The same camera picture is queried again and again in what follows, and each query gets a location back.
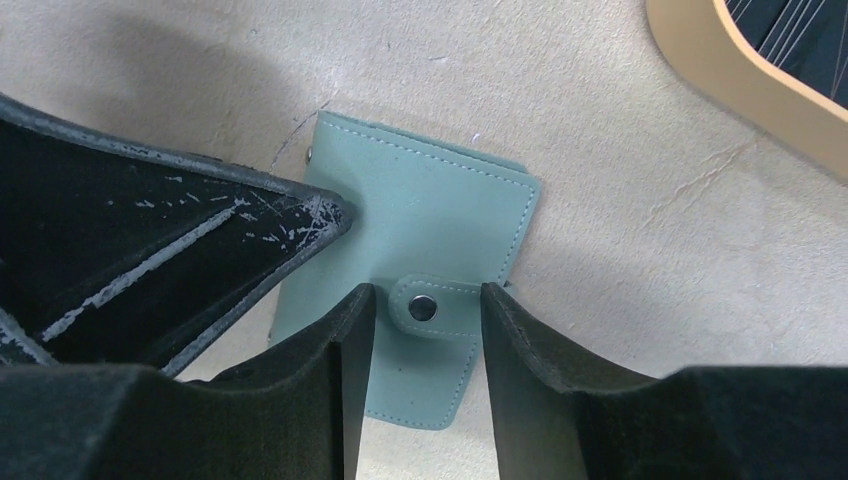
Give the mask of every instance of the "scratched black surface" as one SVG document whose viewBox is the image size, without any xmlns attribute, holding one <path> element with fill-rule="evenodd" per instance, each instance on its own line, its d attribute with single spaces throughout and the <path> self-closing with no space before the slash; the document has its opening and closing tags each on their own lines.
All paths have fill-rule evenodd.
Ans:
<svg viewBox="0 0 848 480">
<path fill-rule="evenodd" d="M 117 276 L 232 207 L 219 228 L 43 341 Z M 60 362 L 162 367 L 341 215 L 0 122 L 0 305 Z"/>
</svg>

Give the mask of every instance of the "wallet snap strap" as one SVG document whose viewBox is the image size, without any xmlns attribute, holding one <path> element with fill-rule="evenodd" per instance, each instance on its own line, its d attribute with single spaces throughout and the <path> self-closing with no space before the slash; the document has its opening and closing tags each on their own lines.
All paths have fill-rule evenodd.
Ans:
<svg viewBox="0 0 848 480">
<path fill-rule="evenodd" d="M 407 275 L 389 292 L 389 306 L 395 325 L 410 335 L 439 340 L 480 338 L 480 285 Z"/>
</svg>

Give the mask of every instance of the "white thread stitching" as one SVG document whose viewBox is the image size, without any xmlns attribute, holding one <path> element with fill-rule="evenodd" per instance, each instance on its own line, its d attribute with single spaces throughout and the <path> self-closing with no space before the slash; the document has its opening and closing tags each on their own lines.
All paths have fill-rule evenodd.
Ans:
<svg viewBox="0 0 848 480">
<path fill-rule="evenodd" d="M 403 292 L 405 292 L 406 289 L 411 287 L 412 285 L 427 285 L 428 287 L 442 288 L 442 289 L 445 289 L 445 290 L 454 290 L 454 291 L 461 292 L 461 293 L 470 293 L 470 294 L 475 294 L 475 293 L 479 294 L 480 293 L 479 291 L 474 291 L 474 290 L 465 290 L 465 289 L 461 289 L 461 288 L 449 287 L 447 285 L 438 285 L 438 284 L 435 284 L 435 283 L 430 283 L 430 282 L 425 281 L 425 280 L 415 280 L 415 281 L 412 281 L 412 282 L 405 284 L 403 286 L 403 288 L 401 288 L 400 291 L 398 293 L 396 293 L 395 296 L 394 296 L 395 301 L 392 302 L 392 308 L 395 311 L 395 316 L 398 318 L 398 320 L 400 320 L 402 318 L 401 315 L 400 315 L 400 309 L 398 308 L 398 304 L 397 304 L 398 300 L 400 300 L 400 297 L 401 297 L 401 295 L 403 295 Z M 408 325 L 406 323 L 404 323 L 403 326 L 404 326 L 404 328 L 411 328 L 412 330 L 418 330 L 420 332 L 438 333 L 438 334 L 443 334 L 443 335 L 454 335 L 454 336 L 457 336 L 457 337 L 474 337 L 474 338 L 478 337 L 478 335 L 473 335 L 473 334 L 470 334 L 470 333 L 443 332 L 441 330 L 430 330 L 430 329 L 418 327 L 418 326 L 415 326 L 415 325 Z"/>
<path fill-rule="evenodd" d="M 504 177 L 501 177 L 501 176 L 498 176 L 498 175 L 494 175 L 494 174 L 491 174 L 491 173 L 488 173 L 488 172 L 484 172 L 482 170 L 477 170 L 476 168 L 468 167 L 468 166 L 465 166 L 465 165 L 462 165 L 462 164 L 459 164 L 459 163 L 456 163 L 456 162 L 452 162 L 450 160 L 445 160 L 444 158 L 436 157 L 436 156 L 433 156 L 433 155 L 430 155 L 430 154 L 427 154 L 427 153 L 424 153 L 424 152 L 421 152 L 421 151 L 418 151 L 418 150 L 413 150 L 411 148 L 407 148 L 407 147 L 404 147 L 402 145 L 397 145 L 397 144 L 394 144 L 394 143 L 391 143 L 391 142 L 387 142 L 387 141 L 379 139 L 377 137 L 372 137 L 371 135 L 366 135 L 364 133 L 356 132 L 354 130 L 350 130 L 350 129 L 347 129 L 345 127 L 342 127 L 340 125 L 336 125 L 334 123 L 327 122 L 326 120 L 320 120 L 320 123 L 323 123 L 324 125 L 327 125 L 328 127 L 335 128 L 336 130 L 340 130 L 342 132 L 347 132 L 351 135 L 356 135 L 358 137 L 367 138 L 371 141 L 381 143 L 383 145 L 388 145 L 390 147 L 394 147 L 394 148 L 403 150 L 405 152 L 414 153 L 416 155 L 421 155 L 422 157 L 437 160 L 439 162 L 446 163 L 448 165 L 453 165 L 454 167 L 459 167 L 463 170 L 468 170 L 470 172 L 479 173 L 480 175 L 485 175 L 487 177 L 497 178 L 498 180 L 502 180 L 504 182 L 511 183 L 513 185 L 518 185 L 518 186 L 521 186 L 521 187 L 524 187 L 524 188 L 530 190 L 530 196 L 527 198 L 527 203 L 524 205 L 524 212 L 521 214 L 521 219 L 518 221 L 518 228 L 515 229 L 515 235 L 512 236 L 512 245 L 510 245 L 509 251 L 506 253 L 506 258 L 504 259 L 504 263 L 503 263 L 503 265 L 501 265 L 501 270 L 498 273 L 497 281 L 498 281 L 498 283 L 501 282 L 501 280 L 503 279 L 503 274 L 506 271 L 506 266 L 509 263 L 509 259 L 512 258 L 512 252 L 515 251 L 515 244 L 518 242 L 518 235 L 521 233 L 521 227 L 524 226 L 524 221 L 527 219 L 527 212 L 530 211 L 530 204 L 533 203 L 533 199 L 536 197 L 536 189 L 534 189 L 530 185 L 525 185 L 523 183 L 516 182 L 515 180 L 510 180 L 508 178 L 504 178 Z M 462 155 L 460 153 L 457 153 L 457 155 L 462 156 L 462 157 L 471 158 L 471 157 L 468 157 L 467 155 Z"/>
<path fill-rule="evenodd" d="M 510 245 L 509 251 L 507 251 L 507 253 L 506 253 L 506 258 L 504 259 L 504 263 L 501 266 L 500 272 L 498 273 L 497 281 L 498 281 L 498 283 L 501 282 L 501 279 L 503 278 L 503 274 L 506 271 L 506 266 L 509 263 L 509 259 L 512 257 L 512 252 L 515 250 L 515 244 L 518 242 L 518 235 L 521 233 L 521 227 L 524 226 L 524 221 L 527 219 L 527 212 L 530 210 L 530 204 L 533 203 L 533 198 L 536 197 L 536 189 L 534 189 L 530 185 L 525 185 L 523 183 L 516 182 L 514 180 L 510 180 L 508 178 L 504 178 L 504 177 L 501 177 L 501 176 L 498 176 L 498 175 L 493 175 L 491 173 L 484 172 L 482 170 L 477 170 L 476 168 L 467 167 L 465 165 L 461 165 L 461 164 L 456 163 L 456 162 L 451 162 L 451 161 L 445 160 L 443 158 L 439 158 L 439 157 L 436 157 L 436 156 L 433 156 L 433 155 L 429 155 L 427 153 L 420 152 L 418 150 L 412 150 L 411 148 L 407 148 L 407 147 L 404 147 L 404 146 L 401 146 L 401 145 L 397 145 L 397 144 L 394 144 L 394 143 L 391 143 L 391 142 L 387 142 L 387 141 L 379 139 L 377 137 L 372 137 L 371 135 L 366 135 L 364 133 L 356 132 L 356 131 L 344 128 L 340 125 L 336 125 L 336 124 L 327 122 L 325 120 L 319 120 L 319 122 L 323 123 L 324 125 L 327 125 L 328 127 L 335 128 L 336 130 L 340 130 L 342 132 L 347 132 L 351 135 L 356 135 L 358 137 L 367 138 L 367 139 L 369 139 L 373 142 L 381 143 L 383 145 L 389 145 L 390 147 L 394 147 L 394 148 L 397 148 L 397 149 L 400 149 L 400 150 L 403 150 L 403 151 L 406 151 L 406 152 L 409 152 L 409 153 L 414 153 L 416 155 L 421 155 L 423 157 L 430 158 L 430 159 L 433 159 L 433 160 L 437 160 L 439 162 L 446 163 L 448 165 L 453 165 L 454 167 L 459 167 L 463 170 L 468 170 L 470 172 L 479 173 L 479 174 L 485 175 L 487 177 L 497 178 L 498 180 L 502 180 L 502 181 L 507 182 L 507 183 L 512 183 L 514 185 L 519 185 L 521 187 L 524 187 L 524 188 L 530 190 L 530 196 L 527 197 L 527 203 L 524 205 L 524 212 L 521 214 L 521 219 L 518 221 L 518 228 L 516 228 L 516 230 L 515 230 L 515 235 L 512 236 L 512 245 Z M 467 155 L 462 155 L 460 153 L 457 153 L 457 155 L 470 158 Z M 450 416 L 451 412 L 454 409 L 454 406 L 456 404 L 456 399 L 459 396 L 459 389 L 462 387 L 462 382 L 465 380 L 465 376 L 468 374 L 468 368 L 471 365 L 471 359 L 474 357 L 474 353 L 476 351 L 477 351 L 477 343 L 473 343 L 471 345 L 471 353 L 468 355 L 468 361 L 465 363 L 465 370 L 462 372 L 462 376 L 459 378 L 459 384 L 456 386 L 456 390 L 454 391 L 454 394 L 453 394 L 453 399 L 451 399 L 450 406 L 448 407 L 448 413 L 445 414 L 445 417 L 441 421 L 441 423 L 430 425 L 430 424 L 423 424 L 423 423 L 418 423 L 418 422 L 409 422 L 409 421 L 402 420 L 402 419 L 396 419 L 394 417 L 391 417 L 389 415 L 385 415 L 385 414 L 382 414 L 382 413 L 377 413 L 377 412 L 374 412 L 372 410 L 368 410 L 368 413 L 370 413 L 371 415 L 377 415 L 377 416 L 380 416 L 380 417 L 383 417 L 383 418 L 388 418 L 392 421 L 404 423 L 404 424 L 407 424 L 407 425 L 416 425 L 416 426 L 421 426 L 421 427 L 434 427 L 434 428 L 439 428 L 439 427 L 443 426 L 445 424 L 445 422 L 447 422 L 448 417 Z"/>
<path fill-rule="evenodd" d="M 465 376 L 468 375 L 468 369 L 471 367 L 471 359 L 474 358 L 474 354 L 477 353 L 477 342 L 471 344 L 471 352 L 468 354 L 468 360 L 465 361 L 465 369 L 462 371 L 462 376 L 459 377 L 459 383 L 456 385 L 456 390 L 453 392 L 453 398 L 451 398 L 450 406 L 448 407 L 448 413 L 445 414 L 442 421 L 439 423 L 421 423 L 421 422 L 410 422 L 409 420 L 404 420 L 402 418 L 395 418 L 391 415 L 386 415 L 385 413 L 375 412 L 374 410 L 366 410 L 371 415 L 377 415 L 378 417 L 387 418 L 394 422 L 398 422 L 404 425 L 412 425 L 416 427 L 432 427 L 432 428 L 441 428 L 447 423 L 448 417 L 450 417 L 451 412 L 454 411 L 454 406 L 456 405 L 456 399 L 459 397 L 459 389 L 462 388 L 462 381 L 465 380 Z"/>
</svg>

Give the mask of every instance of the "white scratch mark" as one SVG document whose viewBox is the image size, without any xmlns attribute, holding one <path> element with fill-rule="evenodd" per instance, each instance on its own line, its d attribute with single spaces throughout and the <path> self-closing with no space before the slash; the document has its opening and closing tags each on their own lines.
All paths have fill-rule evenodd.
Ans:
<svg viewBox="0 0 848 480">
<path fill-rule="evenodd" d="M 286 137 L 285 140 L 283 140 L 283 144 L 280 145 L 280 148 L 277 150 L 276 155 L 274 155 L 274 159 L 271 160 L 271 168 L 274 168 L 277 165 L 277 162 L 280 161 L 280 157 L 282 157 L 283 151 L 285 151 L 286 147 L 288 147 L 291 141 L 294 140 L 294 136 L 297 135 L 297 132 L 299 132 L 306 125 L 306 122 L 308 122 L 312 117 L 318 115 L 319 111 L 327 108 L 327 105 L 329 105 L 332 100 L 333 99 L 330 98 L 329 100 L 324 102 L 320 107 L 318 107 L 318 110 L 315 110 L 314 112 L 307 115 L 302 122 L 300 122 L 296 127 L 294 127 L 294 130 L 291 131 L 289 136 Z"/>
<path fill-rule="evenodd" d="M 280 213 L 280 211 L 279 211 L 279 210 L 277 210 L 276 208 L 274 208 L 274 206 L 273 206 L 273 205 L 271 205 L 270 203 L 268 203 L 268 202 L 267 202 L 264 198 L 262 198 L 262 197 L 260 197 L 259 195 L 257 195 L 257 194 L 256 194 L 256 192 L 250 192 L 250 194 L 251 194 L 251 195 L 253 195 L 254 197 L 256 197 L 256 199 L 257 199 L 257 200 L 259 200 L 259 201 L 260 201 L 263 205 L 265 205 L 266 207 L 268 207 L 268 209 L 273 210 L 273 211 L 274 211 L 274 213 L 276 213 L 278 217 L 282 217 L 282 216 L 283 216 L 283 214 L 282 214 L 282 213 Z"/>
<path fill-rule="evenodd" d="M 27 336 L 12 315 L 0 309 L 0 344 L 9 345 L 12 343 L 40 365 L 57 365 L 59 363 L 35 340 Z"/>
<path fill-rule="evenodd" d="M 680 185 L 674 190 L 674 193 L 672 193 L 667 200 L 664 200 L 663 202 L 652 206 L 650 209 L 650 217 L 642 225 L 642 228 L 647 227 L 654 220 L 656 220 L 658 213 L 664 211 L 666 208 L 670 207 L 675 202 L 688 195 L 689 192 L 697 189 L 696 192 L 693 194 L 691 201 L 683 209 L 684 212 L 687 211 L 689 208 L 692 207 L 692 205 L 697 202 L 697 200 L 701 197 L 701 195 L 704 194 L 704 192 L 709 190 L 710 186 L 722 174 L 722 172 L 730 168 L 730 166 L 732 166 L 736 162 L 736 160 L 739 158 L 739 155 L 741 155 L 743 152 L 745 152 L 752 146 L 756 147 L 756 144 L 757 136 L 755 135 L 754 138 L 748 140 L 747 142 L 741 145 L 731 147 L 727 150 L 710 155 L 706 160 L 704 160 L 704 162 L 721 157 L 727 157 L 727 160 L 722 162 L 719 166 L 708 170 L 707 172 L 704 172 L 701 175 L 698 175 L 694 180 L 688 181 Z"/>
<path fill-rule="evenodd" d="M 212 217 L 206 219 L 203 223 L 192 229 L 190 232 L 186 233 L 182 237 L 174 240 L 169 245 L 154 253 L 146 260 L 138 264 L 132 270 L 122 273 L 114 280 L 109 282 L 108 285 L 103 287 L 99 292 L 95 293 L 91 297 L 85 299 L 82 302 L 82 305 L 79 307 L 65 313 L 59 320 L 50 325 L 44 332 L 41 333 L 42 341 L 50 341 L 56 338 L 58 335 L 61 335 L 74 321 L 77 317 L 83 313 L 85 310 L 89 308 L 100 308 L 110 300 L 118 296 L 121 292 L 129 288 L 130 285 L 137 282 L 142 276 L 146 273 L 159 268 L 163 263 L 168 260 L 174 258 L 175 255 L 179 254 L 186 248 L 190 247 L 194 242 L 196 242 L 199 238 L 206 235 L 207 233 L 215 230 L 220 227 L 224 222 L 226 222 L 236 211 L 236 206 L 232 206 L 225 210 L 222 210 Z"/>
<path fill-rule="evenodd" d="M 298 249 L 303 248 L 307 242 L 312 240 L 310 238 L 312 234 L 320 237 L 326 233 L 327 226 L 330 224 L 329 219 L 332 218 L 332 213 L 330 212 L 332 205 L 332 202 L 318 195 L 309 197 L 303 202 L 302 208 L 309 213 L 312 220 L 308 227 L 297 229 L 297 233 L 305 234 L 303 235 L 303 239 L 297 244 Z M 294 240 L 294 234 L 295 232 L 289 230 L 289 240 Z"/>
</svg>

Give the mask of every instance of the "metal rivet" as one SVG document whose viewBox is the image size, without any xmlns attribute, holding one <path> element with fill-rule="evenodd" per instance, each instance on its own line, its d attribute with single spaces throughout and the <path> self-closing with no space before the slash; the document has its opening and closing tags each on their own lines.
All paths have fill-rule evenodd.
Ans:
<svg viewBox="0 0 848 480">
<path fill-rule="evenodd" d="M 439 305 L 428 295 L 418 295 L 409 301 L 409 314 L 419 322 L 427 322 L 436 317 Z"/>
</svg>

